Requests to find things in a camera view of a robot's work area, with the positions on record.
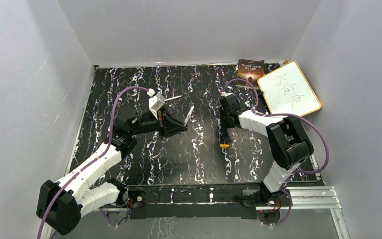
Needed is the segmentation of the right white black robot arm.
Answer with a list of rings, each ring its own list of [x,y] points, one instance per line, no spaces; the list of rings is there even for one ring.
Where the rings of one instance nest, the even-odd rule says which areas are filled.
[[[242,107],[232,93],[221,92],[219,101],[221,127],[248,129],[267,137],[274,160],[258,191],[235,198],[246,207],[273,206],[296,169],[314,152],[301,121],[292,116],[258,116],[254,110]]]

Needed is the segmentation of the blue pen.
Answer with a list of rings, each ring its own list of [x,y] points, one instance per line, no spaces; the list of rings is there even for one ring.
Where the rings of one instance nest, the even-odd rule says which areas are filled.
[[[189,110],[189,112],[188,112],[188,114],[187,114],[187,116],[186,116],[186,118],[185,118],[185,121],[184,121],[184,126],[187,126],[187,125],[188,125],[188,121],[190,120],[190,118],[191,118],[191,116],[192,116],[192,113],[193,113],[193,111],[194,111],[194,107],[195,107],[195,105],[192,105],[192,106],[190,107],[190,110]]]

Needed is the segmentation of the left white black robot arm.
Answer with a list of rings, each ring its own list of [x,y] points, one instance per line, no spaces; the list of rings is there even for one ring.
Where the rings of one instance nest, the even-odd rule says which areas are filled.
[[[56,182],[47,180],[40,188],[36,215],[61,235],[70,233],[80,219],[107,204],[124,207],[129,200],[126,186],[110,179],[91,186],[111,167],[129,155],[137,144],[136,135],[157,132],[167,138],[187,131],[186,119],[172,116],[165,107],[143,115],[124,108],[111,123],[111,137],[71,173]]]

